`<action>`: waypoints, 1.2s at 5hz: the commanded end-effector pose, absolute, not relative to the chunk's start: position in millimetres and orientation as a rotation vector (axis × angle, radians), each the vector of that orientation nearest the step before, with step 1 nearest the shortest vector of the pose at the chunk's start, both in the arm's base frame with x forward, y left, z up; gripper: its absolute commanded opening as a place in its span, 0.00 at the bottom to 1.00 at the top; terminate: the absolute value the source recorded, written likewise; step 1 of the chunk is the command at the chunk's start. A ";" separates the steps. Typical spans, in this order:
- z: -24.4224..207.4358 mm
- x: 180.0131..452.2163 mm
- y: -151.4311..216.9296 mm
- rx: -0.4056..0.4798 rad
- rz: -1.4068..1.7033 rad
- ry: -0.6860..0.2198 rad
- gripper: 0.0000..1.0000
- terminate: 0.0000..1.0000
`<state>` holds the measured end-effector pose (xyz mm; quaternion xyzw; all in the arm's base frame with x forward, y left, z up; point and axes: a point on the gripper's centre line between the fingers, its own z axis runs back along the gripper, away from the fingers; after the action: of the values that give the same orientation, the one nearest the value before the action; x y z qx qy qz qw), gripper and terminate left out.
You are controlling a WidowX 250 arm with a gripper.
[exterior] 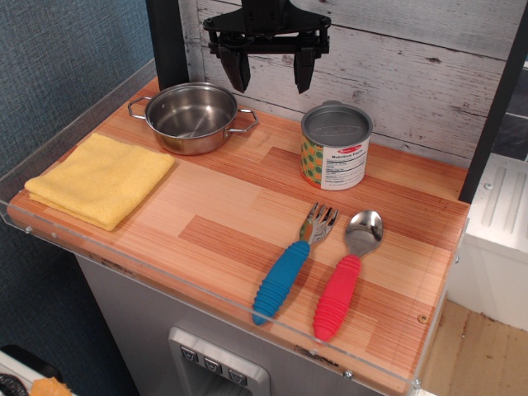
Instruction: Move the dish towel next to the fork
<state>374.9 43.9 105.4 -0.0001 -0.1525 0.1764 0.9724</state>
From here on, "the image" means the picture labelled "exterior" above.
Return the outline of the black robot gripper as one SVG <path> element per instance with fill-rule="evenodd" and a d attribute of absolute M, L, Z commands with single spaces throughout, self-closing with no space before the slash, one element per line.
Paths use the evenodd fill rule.
<path fill-rule="evenodd" d="M 308 12 L 290 1 L 243 1 L 233 11 L 204 20 L 210 51 L 219 59 L 233 88 L 245 92 L 251 78 L 248 54 L 295 54 L 298 93 L 310 88 L 315 55 L 329 52 L 328 16 Z"/>

